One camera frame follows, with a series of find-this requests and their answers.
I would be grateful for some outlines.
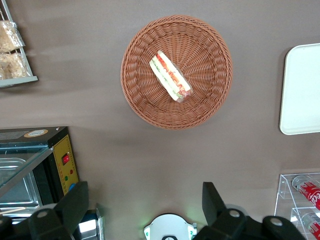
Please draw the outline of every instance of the white tray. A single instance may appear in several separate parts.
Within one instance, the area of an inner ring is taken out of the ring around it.
[[[320,132],[320,43],[296,46],[286,55],[280,130]]]

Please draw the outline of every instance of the packaged snack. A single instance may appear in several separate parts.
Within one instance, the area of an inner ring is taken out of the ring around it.
[[[182,103],[193,94],[190,83],[162,51],[158,51],[149,64],[173,100]]]
[[[0,54],[0,63],[4,66],[4,73],[8,79],[30,77],[21,53]]]
[[[8,78],[5,69],[6,69],[6,65],[0,62],[0,80],[4,80]]]
[[[0,53],[8,53],[25,45],[13,21],[0,21]]]

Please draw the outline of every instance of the woven basket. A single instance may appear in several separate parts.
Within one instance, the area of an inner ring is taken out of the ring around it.
[[[157,51],[180,68],[193,96],[175,102],[159,83],[149,61]],[[152,21],[130,42],[121,66],[121,85],[131,108],[148,123],[172,130],[209,119],[224,103],[232,81],[226,43],[207,23],[185,15]]]

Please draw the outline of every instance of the coca-cola can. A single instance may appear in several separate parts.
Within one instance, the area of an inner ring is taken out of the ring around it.
[[[302,224],[310,233],[320,240],[320,218],[315,213],[307,213],[301,218]]]
[[[292,180],[292,186],[299,191],[310,203],[320,210],[320,188],[312,178],[299,175]]]

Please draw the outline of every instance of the white device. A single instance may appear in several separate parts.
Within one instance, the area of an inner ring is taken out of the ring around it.
[[[196,234],[197,224],[176,214],[160,215],[144,228],[146,240],[192,240]]]

